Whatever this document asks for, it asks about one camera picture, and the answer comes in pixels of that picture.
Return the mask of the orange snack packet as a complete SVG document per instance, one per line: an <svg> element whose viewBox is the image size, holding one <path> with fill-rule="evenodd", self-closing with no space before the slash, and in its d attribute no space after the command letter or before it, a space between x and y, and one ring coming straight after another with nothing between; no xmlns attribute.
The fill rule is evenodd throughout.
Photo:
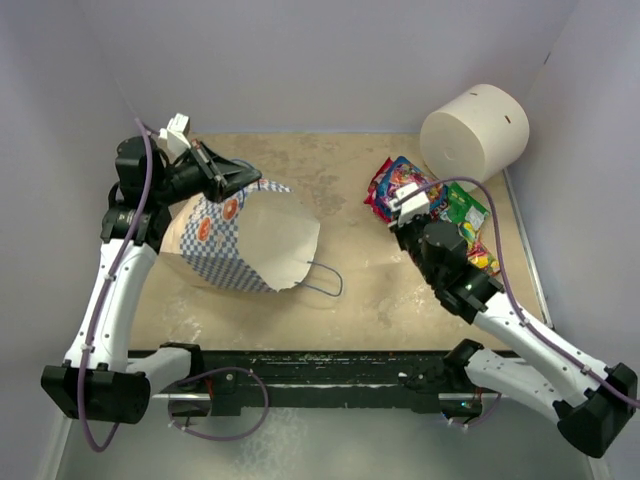
<svg viewBox="0 0 640 480"><path fill-rule="evenodd" d="M468 245L467 258L472 265L492 277L500 273L500 263L497 257L480 240Z"/></svg>

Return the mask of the blue fruit sweets bag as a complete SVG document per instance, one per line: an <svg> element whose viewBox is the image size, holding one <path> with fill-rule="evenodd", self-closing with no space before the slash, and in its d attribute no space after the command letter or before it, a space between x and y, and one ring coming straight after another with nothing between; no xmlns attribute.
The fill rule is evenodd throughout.
<svg viewBox="0 0 640 480"><path fill-rule="evenodd" d="M411 163L406 157L399 156L396 160L392 160L393 164L387 171L379 189L385 194L385 204L388 208L387 212L391 221L391 210L389 201L394 196L394 192L409 183L417 183L419 186L431 184L435 179L427 175L424 171Z"/></svg>

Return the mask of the pink REAL crisps bag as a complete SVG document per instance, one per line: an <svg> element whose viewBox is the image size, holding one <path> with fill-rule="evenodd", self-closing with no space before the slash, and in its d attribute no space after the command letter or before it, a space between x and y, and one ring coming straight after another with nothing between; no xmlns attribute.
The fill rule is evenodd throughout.
<svg viewBox="0 0 640 480"><path fill-rule="evenodd" d="M379 186L392 164L393 161L388 157L380 166L367 187L367 196L363 201L363 203L368 205L372 212L385 223L390 222L390 217L385 204L385 194L379 189Z"/></svg>

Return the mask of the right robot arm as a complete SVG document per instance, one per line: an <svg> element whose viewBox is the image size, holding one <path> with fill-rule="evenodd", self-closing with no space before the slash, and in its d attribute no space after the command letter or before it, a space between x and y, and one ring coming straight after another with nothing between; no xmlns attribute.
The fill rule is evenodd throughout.
<svg viewBox="0 0 640 480"><path fill-rule="evenodd" d="M512 301L504 285L467 261L453 224L418 216L389 229L445 310L519 357L465 341L445 366L446 383L456 391L476 385L505 394L554 423L583 454L603 457L635 413L637 374L586 354Z"/></svg>

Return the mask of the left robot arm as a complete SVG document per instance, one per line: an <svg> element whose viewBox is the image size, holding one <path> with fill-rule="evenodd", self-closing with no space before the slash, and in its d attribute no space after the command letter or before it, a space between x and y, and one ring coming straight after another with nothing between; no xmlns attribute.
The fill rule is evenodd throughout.
<svg viewBox="0 0 640 480"><path fill-rule="evenodd" d="M169 162L147 136L122 141L115 167L118 180L108 194L99 269L84 319L62 363L44 368L41 386L71 419L136 424L153 395L173 384L194 392L206 378L195 344L169 342L128 360L134 316L171 222L170 206L197 194L220 204L262 174L198 141Z"/></svg>

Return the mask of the blue checkered paper bag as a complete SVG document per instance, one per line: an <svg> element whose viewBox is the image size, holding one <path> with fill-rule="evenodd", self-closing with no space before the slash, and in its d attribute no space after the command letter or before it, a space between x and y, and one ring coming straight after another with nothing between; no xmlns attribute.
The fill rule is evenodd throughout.
<svg viewBox="0 0 640 480"><path fill-rule="evenodd" d="M338 270L315 260L320 222L282 183L260 179L216 203L189 198L165 232L159 260L185 282L238 292L303 286L338 297Z"/></svg>

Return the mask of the green snack packet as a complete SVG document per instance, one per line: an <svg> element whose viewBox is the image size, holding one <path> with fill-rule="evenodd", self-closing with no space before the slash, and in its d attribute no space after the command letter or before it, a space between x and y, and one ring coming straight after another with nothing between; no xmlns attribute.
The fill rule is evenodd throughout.
<svg viewBox="0 0 640 480"><path fill-rule="evenodd" d="M477 241L490 212L457 182L448 186L447 207L441 218L456 224L460 234L470 244Z"/></svg>

